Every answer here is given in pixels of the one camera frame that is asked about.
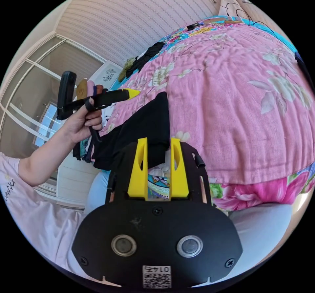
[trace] wire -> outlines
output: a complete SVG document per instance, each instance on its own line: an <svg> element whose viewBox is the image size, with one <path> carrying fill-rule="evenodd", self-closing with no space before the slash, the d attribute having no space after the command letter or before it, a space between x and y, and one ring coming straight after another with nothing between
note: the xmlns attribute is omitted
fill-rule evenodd
<svg viewBox="0 0 315 293"><path fill-rule="evenodd" d="M256 23L262 23L262 24L264 24L264 25L266 25L264 22L261 22L261 21L257 21L257 22L255 22L255 23L253 23L253 25L254 24L256 24Z"/></svg>
<svg viewBox="0 0 315 293"><path fill-rule="evenodd" d="M249 14L248 14L246 11L241 10L241 9L236 9L236 10L235 10L235 13L236 13L236 15L237 15L237 16L239 16L239 15L237 14L237 11L242 11L242 12L246 13L246 14L247 14L247 16L248 16L248 19L249 19L249 23L250 23L250 20L252 20L253 25L254 25L254 21L253 21L253 19L249 16Z"/></svg>
<svg viewBox="0 0 315 293"><path fill-rule="evenodd" d="M227 16L230 16L229 13L227 12L227 5L228 5L228 4L235 4L235 5L238 5L238 6L240 6L240 7L242 8L242 6L241 6L240 4L238 4L238 3L228 2L228 3L226 4L226 15L227 15Z"/></svg>

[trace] screw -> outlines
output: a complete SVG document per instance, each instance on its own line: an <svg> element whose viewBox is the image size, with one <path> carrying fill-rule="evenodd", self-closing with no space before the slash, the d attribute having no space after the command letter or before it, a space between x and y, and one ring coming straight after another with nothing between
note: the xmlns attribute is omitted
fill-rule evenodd
<svg viewBox="0 0 315 293"><path fill-rule="evenodd" d="M163 209L161 207L155 207L155 208L153 208L152 213L154 215L161 215L163 213Z"/></svg>
<svg viewBox="0 0 315 293"><path fill-rule="evenodd" d="M231 258L225 263L226 268L230 268L235 264L235 259Z"/></svg>
<svg viewBox="0 0 315 293"><path fill-rule="evenodd" d="M88 261L86 260L86 258L84 258L84 257L81 257L80 261L81 261L81 264L84 266L87 266L89 264Z"/></svg>

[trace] pink floral bedspread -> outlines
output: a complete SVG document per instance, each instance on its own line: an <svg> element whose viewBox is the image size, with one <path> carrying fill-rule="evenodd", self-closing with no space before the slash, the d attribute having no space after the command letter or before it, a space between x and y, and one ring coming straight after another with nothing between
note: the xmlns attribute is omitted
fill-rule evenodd
<svg viewBox="0 0 315 293"><path fill-rule="evenodd" d="M205 27L123 87L141 93L116 104L101 135L166 91L171 136L203 157L218 208L293 203L315 186L314 95L293 52L264 31Z"/></svg>

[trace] finger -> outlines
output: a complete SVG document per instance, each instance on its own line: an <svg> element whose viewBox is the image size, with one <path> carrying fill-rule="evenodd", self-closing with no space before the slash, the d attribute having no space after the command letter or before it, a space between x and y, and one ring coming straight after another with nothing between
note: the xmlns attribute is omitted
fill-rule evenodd
<svg viewBox="0 0 315 293"><path fill-rule="evenodd" d="M94 99L90 98L89 102L91 105L94 105ZM88 114L88 110L86 109L85 104L75 113L80 118L85 118L85 116Z"/></svg>
<svg viewBox="0 0 315 293"><path fill-rule="evenodd" d="M96 117L100 117L101 115L102 115L102 111L98 110L96 112L88 113L85 118L86 119L93 119L93 118L96 118Z"/></svg>
<svg viewBox="0 0 315 293"><path fill-rule="evenodd" d="M95 130L97 130L97 131L100 131L100 130L103 129L103 126L102 126L102 124L99 124L99 125L93 126L92 128L95 129Z"/></svg>
<svg viewBox="0 0 315 293"><path fill-rule="evenodd" d="M96 125L101 124L102 121L103 121L102 117L96 117L96 118L87 120L84 125L87 127L96 126Z"/></svg>

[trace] glass door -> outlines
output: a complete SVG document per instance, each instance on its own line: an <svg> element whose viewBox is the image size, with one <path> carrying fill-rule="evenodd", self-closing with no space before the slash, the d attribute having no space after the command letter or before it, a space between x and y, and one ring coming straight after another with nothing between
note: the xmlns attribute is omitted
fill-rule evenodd
<svg viewBox="0 0 315 293"><path fill-rule="evenodd" d="M5 89L0 109L0 151L16 158L30 156L59 130L57 100L64 71L77 74L77 82L90 78L105 60L66 38L53 37L20 66ZM47 181L56 186L58 170Z"/></svg>

